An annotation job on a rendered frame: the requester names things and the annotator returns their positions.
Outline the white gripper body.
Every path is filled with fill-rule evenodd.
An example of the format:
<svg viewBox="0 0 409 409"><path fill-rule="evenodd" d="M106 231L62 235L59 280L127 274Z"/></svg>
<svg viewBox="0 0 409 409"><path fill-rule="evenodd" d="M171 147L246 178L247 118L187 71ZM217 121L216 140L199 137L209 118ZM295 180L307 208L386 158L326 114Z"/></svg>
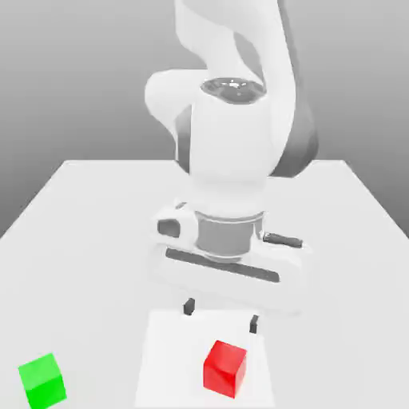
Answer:
<svg viewBox="0 0 409 409"><path fill-rule="evenodd" d="M152 278L189 296L219 296L260 312L297 313L308 292L308 258L302 248L252 244L237 263L218 263L166 244L147 259Z"/></svg>

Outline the small red cube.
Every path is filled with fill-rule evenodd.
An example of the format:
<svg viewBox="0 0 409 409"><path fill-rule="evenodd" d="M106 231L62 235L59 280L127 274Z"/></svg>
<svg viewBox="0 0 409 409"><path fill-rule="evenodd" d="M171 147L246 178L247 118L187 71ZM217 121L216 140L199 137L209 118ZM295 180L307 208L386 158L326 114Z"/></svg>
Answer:
<svg viewBox="0 0 409 409"><path fill-rule="evenodd" d="M203 364L203 386L235 399L247 368L247 350L216 340Z"/></svg>

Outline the small green cube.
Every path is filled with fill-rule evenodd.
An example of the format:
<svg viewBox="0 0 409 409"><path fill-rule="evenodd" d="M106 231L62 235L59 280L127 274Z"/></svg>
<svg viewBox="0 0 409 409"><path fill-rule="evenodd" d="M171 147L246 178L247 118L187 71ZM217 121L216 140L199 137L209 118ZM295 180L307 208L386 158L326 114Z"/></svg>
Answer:
<svg viewBox="0 0 409 409"><path fill-rule="evenodd" d="M62 374L53 353L18 367L30 409L48 409L67 398Z"/></svg>

